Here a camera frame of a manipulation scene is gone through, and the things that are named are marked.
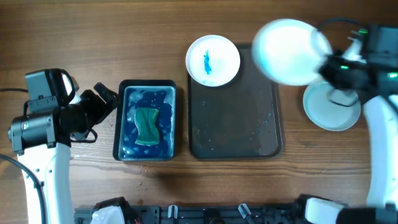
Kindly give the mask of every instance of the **white bowl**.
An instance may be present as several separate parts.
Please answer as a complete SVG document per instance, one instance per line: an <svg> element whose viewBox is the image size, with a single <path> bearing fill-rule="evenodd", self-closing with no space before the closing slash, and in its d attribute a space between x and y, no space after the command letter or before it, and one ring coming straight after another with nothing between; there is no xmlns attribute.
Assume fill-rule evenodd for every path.
<svg viewBox="0 0 398 224"><path fill-rule="evenodd" d="M307 116L319 127L329 131L343 131L354 125L361 115L360 102L351 107L336 105L328 101L327 93L333 87L321 81L309 85L304 92L303 105ZM335 90L331 99L337 103L349 105L356 98L357 94L346 95L342 91Z"/></svg>
<svg viewBox="0 0 398 224"><path fill-rule="evenodd" d="M313 31L313 26L294 19L278 19L266 24L253 40L255 64L277 83L297 86L319 80L318 69L325 54L331 53L331 47L322 33L312 38Z"/></svg>
<svg viewBox="0 0 398 224"><path fill-rule="evenodd" d="M191 77L202 85L212 87L231 81L240 64L241 58L236 46L220 35L200 37L189 47L185 57L185 65Z"/></svg>

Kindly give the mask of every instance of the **soapy water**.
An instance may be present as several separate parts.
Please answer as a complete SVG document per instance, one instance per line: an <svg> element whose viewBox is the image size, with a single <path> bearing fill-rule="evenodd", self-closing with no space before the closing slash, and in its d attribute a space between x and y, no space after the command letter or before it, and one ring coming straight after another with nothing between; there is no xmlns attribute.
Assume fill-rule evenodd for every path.
<svg viewBox="0 0 398 224"><path fill-rule="evenodd" d="M119 140L119 157L122 160L167 159L173 154L175 94L171 86L129 86L125 89ZM155 125L160 141L155 146L135 143L139 132L134 116L140 107L159 110Z"/></svg>

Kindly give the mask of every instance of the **wood grain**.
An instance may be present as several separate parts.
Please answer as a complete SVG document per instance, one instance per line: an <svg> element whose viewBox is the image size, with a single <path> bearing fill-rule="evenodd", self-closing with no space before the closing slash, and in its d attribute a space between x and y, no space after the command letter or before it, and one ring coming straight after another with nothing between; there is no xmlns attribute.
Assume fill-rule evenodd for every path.
<svg viewBox="0 0 398 224"><path fill-rule="evenodd" d="M120 196L133 205L289 202L301 193L354 205L365 202L370 179L366 122L361 119L342 133L316 127L303 112L303 88L279 89L285 141L278 159L202 162L193 158L187 139L184 58L189 45L203 35L247 43L265 23L278 18L316 24L346 16L398 25L397 1L34 2L49 4L0 3L0 88L25 88L25 73L60 67L76 78L82 90L97 82L117 90L122 80L140 78L172 79L182 92L180 139L172 161L115 161L116 113L95 127L96 144L73 145L70 187L75 208ZM333 44L344 47L346 32L338 24L326 34ZM0 94L0 153L15 157L6 131L13 117L22 114L27 98L23 93ZM0 162L0 197L0 223L27 222L21 171L6 162Z"/></svg>

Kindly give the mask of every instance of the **green sponge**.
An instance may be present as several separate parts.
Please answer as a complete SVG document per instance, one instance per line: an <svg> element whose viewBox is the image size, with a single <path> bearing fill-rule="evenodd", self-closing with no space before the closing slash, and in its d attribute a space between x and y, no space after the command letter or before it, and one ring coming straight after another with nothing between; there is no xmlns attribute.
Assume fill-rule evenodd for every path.
<svg viewBox="0 0 398 224"><path fill-rule="evenodd" d="M152 108L137 108L134 122L138 129L136 144L153 146L159 143L159 131L155 126L159 110Z"/></svg>

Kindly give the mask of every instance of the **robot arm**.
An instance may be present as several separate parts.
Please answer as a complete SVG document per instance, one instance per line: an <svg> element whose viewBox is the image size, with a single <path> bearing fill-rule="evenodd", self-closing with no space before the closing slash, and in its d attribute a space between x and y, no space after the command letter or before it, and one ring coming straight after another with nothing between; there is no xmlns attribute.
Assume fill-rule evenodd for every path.
<svg viewBox="0 0 398 224"><path fill-rule="evenodd" d="M390 96L398 106L398 95ZM371 186L367 205L398 208L398 115L386 100L377 96L364 106L371 141Z"/></svg>
<svg viewBox="0 0 398 224"><path fill-rule="evenodd" d="M31 114L12 121L9 130L12 150L41 182L47 223L73 223L69 186L71 142L95 142L92 127L118 106L119 98L101 83L94 87L101 97L91 90L78 96L74 80L60 69L28 73L25 79ZM89 132L95 135L94 140L86 140ZM32 179L22 173L29 223L42 223L37 190Z"/></svg>

